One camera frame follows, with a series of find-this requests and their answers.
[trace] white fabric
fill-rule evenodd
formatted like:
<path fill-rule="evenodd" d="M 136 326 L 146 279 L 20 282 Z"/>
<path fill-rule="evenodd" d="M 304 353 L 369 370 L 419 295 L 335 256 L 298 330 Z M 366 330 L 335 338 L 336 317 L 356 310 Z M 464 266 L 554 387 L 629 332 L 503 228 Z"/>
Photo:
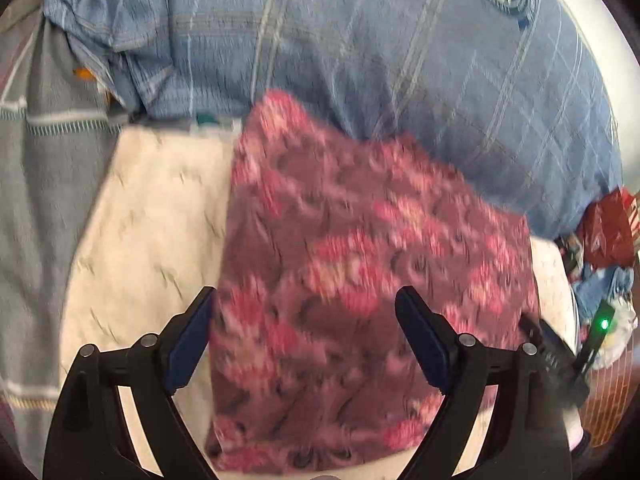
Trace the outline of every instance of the white fabric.
<path fill-rule="evenodd" d="M 72 266 L 60 338 L 62 380 L 83 344 L 97 344 L 102 351 L 130 346 L 183 312 L 203 285 L 216 285 L 231 160 L 232 140 L 223 130 L 201 137 L 140 127 L 122 132 Z M 543 315 L 571 341 L 574 314 L 559 252 L 550 242 L 532 238 L 532 253 L 537 282 L 543 285 L 539 287 Z M 201 449 L 212 410 L 208 366 L 205 354 L 189 386 L 174 397 Z M 158 472 L 130 392 L 121 389 L 140 462 Z M 478 416 L 459 471 L 476 462 L 490 416 L 490 410 Z M 412 454 L 408 450 L 328 474 L 342 480 L 396 478 Z M 221 480 L 280 478 L 219 476 Z M 305 473 L 287 479 L 314 476 Z"/>
<path fill-rule="evenodd" d="M 602 0 L 561 0 L 598 63 L 618 124 L 623 181 L 640 190 L 640 66 Z"/>

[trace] red patterned cloth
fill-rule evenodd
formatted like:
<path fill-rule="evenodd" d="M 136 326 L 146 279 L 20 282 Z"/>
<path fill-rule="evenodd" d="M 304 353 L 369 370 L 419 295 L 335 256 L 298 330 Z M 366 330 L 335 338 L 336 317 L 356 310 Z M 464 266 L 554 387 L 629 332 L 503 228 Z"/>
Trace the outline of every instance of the red patterned cloth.
<path fill-rule="evenodd" d="M 236 147 L 210 352 L 222 470 L 354 465 L 416 446 L 442 401 L 394 315 L 413 285 L 515 348 L 538 313 L 529 230 L 409 137 L 358 142 L 265 95 Z"/>

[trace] bed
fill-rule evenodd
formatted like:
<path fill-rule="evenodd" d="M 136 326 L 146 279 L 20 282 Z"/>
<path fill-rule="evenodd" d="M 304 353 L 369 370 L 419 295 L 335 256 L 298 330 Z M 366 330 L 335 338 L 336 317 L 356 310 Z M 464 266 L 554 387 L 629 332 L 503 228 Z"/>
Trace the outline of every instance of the bed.
<path fill-rule="evenodd" d="M 33 1 L 37 6 L 39 0 Z M 600 0 L 561 0 L 561 2 L 564 10 L 577 23 L 581 38 L 602 74 L 615 122 L 615 126 L 610 130 L 617 132 L 617 141 L 620 144 L 623 181 L 631 190 L 636 190 L 640 188 L 640 173 L 636 165 L 640 157 L 638 153 L 640 148 L 636 146 L 634 137 L 639 118 L 632 100 L 640 90 L 640 67 L 620 29 Z M 19 20 L 19 26 L 24 26 L 26 30 L 30 25 L 33 27 L 33 23 L 38 19 L 29 13 L 23 16 L 26 18 Z M 56 36 L 57 32 L 52 30 L 46 34 Z M 73 84 L 80 87 L 79 92 L 85 92 L 87 96 L 91 96 L 91 99 L 83 102 L 86 110 L 91 111 L 93 104 L 100 105 L 100 99 L 105 95 L 104 89 L 96 92 L 95 85 L 91 82 L 79 83 L 75 79 Z M 84 227 L 82 218 L 73 219 L 73 225 L 78 226 L 78 236 L 77 239 L 68 241 L 66 255 L 62 258 L 62 260 L 67 258 L 68 262 L 66 264 L 62 262 L 60 272 L 65 273 L 65 268 L 70 267 L 71 274 L 68 285 L 65 279 L 62 290 L 56 290 L 58 300 L 61 304 L 65 304 L 65 308 L 60 329 L 62 336 L 59 367 L 56 367 L 55 374 L 51 375 L 53 377 L 59 371 L 61 378 L 64 377 L 70 359 L 85 342 L 95 342 L 101 349 L 127 346 L 142 333 L 159 330 L 171 315 L 184 309 L 201 285 L 216 283 L 219 273 L 216 247 L 221 247 L 224 232 L 225 168 L 228 168 L 228 155 L 232 141 L 238 132 L 237 124 L 232 123 L 232 126 L 226 130 L 212 128 L 207 131 L 206 128 L 198 128 L 191 132 L 192 136 L 185 137 L 177 134 L 176 128 L 173 128 L 175 125 L 167 120 L 156 123 L 151 131 L 126 128 L 120 133 L 116 151 L 111 160 L 110 153 L 115 146 L 114 134 L 120 131 L 125 121 L 119 120 L 117 126 L 111 126 L 113 118 L 88 112 L 85 119 L 96 121 L 102 129 L 95 142 L 85 139 L 81 141 L 79 147 L 76 143 L 75 149 L 78 150 L 76 156 L 91 153 L 92 163 L 87 166 L 90 171 L 87 169 L 86 174 L 68 176 L 69 181 L 72 178 L 85 178 L 92 183 L 91 189 L 79 195 L 82 203 L 80 210 L 91 209 L 92 214 L 86 229 L 82 228 Z M 107 119 L 111 121 L 108 126 L 105 126 L 106 123 L 100 123 Z M 50 135 L 50 131 L 44 126 L 32 124 L 30 127 L 33 131 Z M 182 124 L 178 129 L 184 132 L 184 125 Z M 172 157 L 168 157 L 166 150 L 171 151 Z M 216 164 L 212 164 L 211 160 L 207 163 L 207 155 L 213 157 Z M 183 161 L 183 166 L 178 164 L 180 160 Z M 122 185 L 124 178 L 118 169 L 119 164 L 134 176 L 136 172 L 142 172 L 138 173 L 137 178 L 133 178 L 132 182 L 135 185 L 132 189 L 124 189 Z M 195 173 L 191 171 L 190 164 L 195 164 L 198 171 Z M 151 171 L 159 168 L 165 168 L 170 172 L 172 182 L 179 182 L 176 189 L 169 186 L 169 176 L 165 175 L 164 180 L 161 180 L 162 175 L 159 172 Z M 157 179 L 155 186 L 151 186 L 151 179 L 140 177 L 141 174 L 154 174 Z M 185 191 L 197 184 L 198 179 L 194 177 L 195 174 L 201 175 L 199 177 L 201 182 L 210 183 L 205 194 L 202 190 L 200 194 L 193 189 Z M 71 186 L 67 192 L 73 192 L 73 189 Z M 94 204 L 95 196 L 99 198 Z M 140 220 L 136 217 L 135 205 L 142 199 L 149 201 L 154 199 L 153 228 L 146 230 L 144 237 L 137 237 L 135 240 L 130 240 L 130 244 L 123 245 L 120 240 L 122 230 Z M 182 215 L 172 216 L 172 212 L 176 210 L 180 210 Z M 64 232 L 64 222 L 67 220 L 67 218 L 62 219 L 62 225 L 59 222 L 56 224 L 56 228 L 59 229 L 56 233 Z M 134 242 L 140 244 L 138 250 L 132 250 Z M 105 279 L 99 283 L 88 279 L 91 276 L 95 277 L 96 266 L 100 264 L 95 261 L 94 253 L 98 254 L 98 259 L 101 259 L 101 265 L 109 269 Z M 551 320 L 552 325 L 569 343 L 575 343 L 575 317 L 573 307 L 567 301 L 568 285 L 563 280 L 557 279 L 554 283 L 554 277 L 558 276 L 558 255 L 554 253 L 552 244 L 535 238 L 532 238 L 532 253 L 538 283 L 545 284 L 538 289 L 543 316 Z M 184 264 L 184 267 L 175 268 L 175 262 Z M 101 300 L 99 305 L 97 303 L 89 305 L 85 301 L 87 297 L 96 296 Z M 630 356 L 630 353 L 625 354 L 619 364 L 614 367 L 620 368 L 619 380 L 613 379 L 615 375 L 612 370 L 605 370 L 596 375 L 597 378 L 601 378 L 596 379 L 600 382 L 594 389 L 598 395 L 590 399 L 582 412 L 583 425 L 593 433 L 594 444 L 603 444 L 608 440 L 632 395 Z M 176 397 L 178 409 L 199 445 L 204 444 L 204 438 L 209 429 L 208 424 L 204 422 L 206 418 L 202 416 L 202 411 L 211 406 L 208 375 L 207 364 L 203 361 L 199 365 L 193 383 L 189 388 L 179 392 Z M 55 403 L 55 388 L 28 390 L 20 389 L 20 384 L 17 386 L 6 384 L 5 390 L 4 400 L 14 410 L 14 416 L 18 420 L 26 420 L 28 425 L 30 417 L 40 410 L 49 413 L 50 416 Z M 123 394 L 127 399 L 126 406 L 130 407 L 130 397 L 126 397 L 126 392 Z M 39 418 L 38 424 L 46 427 L 46 420 L 46 416 Z M 487 421 L 488 414 L 483 413 L 474 428 L 474 437 L 465 451 L 459 468 L 468 468 L 473 464 Z M 153 469 L 152 457 L 148 449 L 145 450 L 141 428 L 136 425 L 132 415 L 129 416 L 129 422 L 133 428 L 136 449 L 143 457 L 143 464 Z M 573 438 L 579 440 L 581 437 L 581 430 L 577 429 L 579 425 L 574 424 L 573 427 L 575 428 L 575 434 L 572 433 Z M 35 469 L 38 468 L 37 457 L 41 455 L 44 444 L 42 428 L 39 433 L 40 441 L 36 446 L 40 447 L 40 451 L 34 453 L 33 456 L 36 458 L 33 458 L 30 464 Z M 335 472 L 335 474 L 343 480 L 371 478 L 376 474 L 393 478 L 409 457 L 410 452 L 398 454 L 361 468 L 354 468 L 352 471 Z M 301 476 L 300 480 L 312 478 L 312 476 Z M 222 478 L 241 479 L 246 476 L 227 474 Z"/>

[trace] clothing pile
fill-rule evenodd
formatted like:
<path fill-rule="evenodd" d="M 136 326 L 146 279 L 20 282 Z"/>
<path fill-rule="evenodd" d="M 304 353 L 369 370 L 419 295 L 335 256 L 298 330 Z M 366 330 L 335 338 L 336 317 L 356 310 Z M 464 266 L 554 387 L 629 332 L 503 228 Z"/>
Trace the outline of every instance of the clothing pile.
<path fill-rule="evenodd" d="M 612 325 L 594 361 L 595 369 L 612 365 L 638 326 L 631 289 L 639 237 L 636 199 L 622 187 L 592 203 L 577 231 L 557 240 L 582 336 L 586 336 L 601 301 L 615 308 Z"/>
<path fill-rule="evenodd" d="M 419 377 L 412 382 L 415 363 L 388 326 L 389 291 L 413 283 L 456 328 L 515 345 L 514 320 L 537 303 L 527 230 L 549 239 L 571 231 L 590 202 L 622 184 L 617 123 L 571 13 L 561 0 L 509 1 L 14 2 L 0 19 L 0 203 L 10 204 L 0 207 L 0 409 L 7 414 L 0 431 L 12 434 L 7 440 L 28 467 L 40 475 L 72 269 L 96 274 L 86 282 L 92 300 L 83 303 L 89 321 L 82 328 L 100 325 L 116 344 L 124 338 L 98 323 L 106 315 L 96 315 L 98 303 L 129 308 L 118 311 L 123 319 L 138 304 L 157 307 L 158 296 L 166 304 L 176 294 L 172 307 L 184 305 L 191 286 L 215 284 L 214 245 L 223 238 L 213 382 L 230 423 L 217 418 L 218 438 L 210 439 L 218 466 L 237 468 L 249 449 L 252 458 L 243 463 L 252 470 L 323 468 L 415 442 L 438 399 L 418 395 L 426 389 Z M 271 89 L 294 95 L 333 129 L 301 105 L 268 97 Z M 274 102 L 289 112 L 269 115 Z M 149 166 L 157 169 L 166 156 L 167 179 L 177 179 L 166 188 L 151 189 L 149 172 L 139 188 L 126 174 L 111 174 L 130 122 L 156 121 L 160 130 L 207 114 L 251 114 L 236 151 L 226 228 L 211 213 L 226 213 L 222 181 L 195 171 L 187 157 L 178 164 L 179 150 L 148 146 Z M 272 121 L 258 127 L 259 116 Z M 152 140 L 160 146 L 162 136 Z M 140 160 L 132 156 L 121 168 L 140 169 Z M 226 168 L 213 157 L 210 164 Z M 121 186 L 118 192 L 149 186 L 147 200 L 175 185 L 178 196 L 193 187 L 209 203 L 218 189 L 207 215 L 193 215 L 202 229 L 191 224 L 193 243 L 208 249 L 203 257 L 192 253 L 196 269 L 178 272 L 178 262 L 186 268 L 172 238 L 150 235 L 162 232 L 164 217 L 138 197 L 114 200 L 118 208 L 110 211 L 122 213 L 120 223 L 111 219 L 97 237 L 111 243 L 78 258 L 105 182 Z M 125 205 L 131 207 L 123 212 Z M 182 215 L 177 223 L 186 221 L 183 203 L 170 210 Z M 286 230 L 273 214 L 283 216 Z M 358 229 L 356 218 L 367 227 Z M 154 230 L 141 228 L 151 224 Z M 148 244 L 135 256 L 123 242 L 134 238 L 133 227 Z M 137 282 L 135 294 L 117 297 L 125 260 L 145 262 L 149 287 L 165 287 L 162 294 L 152 297 Z M 109 282 L 104 270 L 114 267 L 118 279 Z M 309 301 L 283 301 L 285 291 Z M 236 338 L 234 316 L 244 311 L 234 309 L 255 308 L 255 298 L 257 317 L 243 322 L 255 330 Z M 329 323 L 336 313 L 342 325 Z M 85 334 L 78 338 L 95 341 Z M 264 342 L 268 353 L 252 352 Z M 297 358 L 285 352 L 295 344 Z M 372 364 L 400 379 L 385 383 Z M 247 371 L 259 365 L 266 379 L 252 384 Z M 323 367 L 352 371 L 327 374 Z M 300 377 L 301 368 L 312 375 Z M 365 394 L 381 401 L 378 384 L 391 390 L 384 393 L 388 417 L 361 418 Z M 338 406 L 346 393 L 351 401 Z M 245 397 L 245 405 L 234 404 Z M 314 406 L 317 431 L 292 425 L 304 402 Z M 344 433 L 327 422 L 329 414 Z M 291 442 L 298 448 L 290 450 Z M 255 452 L 258 443 L 268 456 Z"/>

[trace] blue plaid fabric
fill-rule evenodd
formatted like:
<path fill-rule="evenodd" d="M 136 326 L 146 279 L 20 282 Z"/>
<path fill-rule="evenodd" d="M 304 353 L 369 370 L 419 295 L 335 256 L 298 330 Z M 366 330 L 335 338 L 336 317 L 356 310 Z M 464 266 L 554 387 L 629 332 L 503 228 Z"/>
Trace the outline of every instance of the blue plaid fabric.
<path fill-rule="evenodd" d="M 130 111 L 247 113 L 282 88 L 345 133 L 411 132 L 535 234 L 621 184 L 598 67 L 558 0 L 45 0 Z"/>

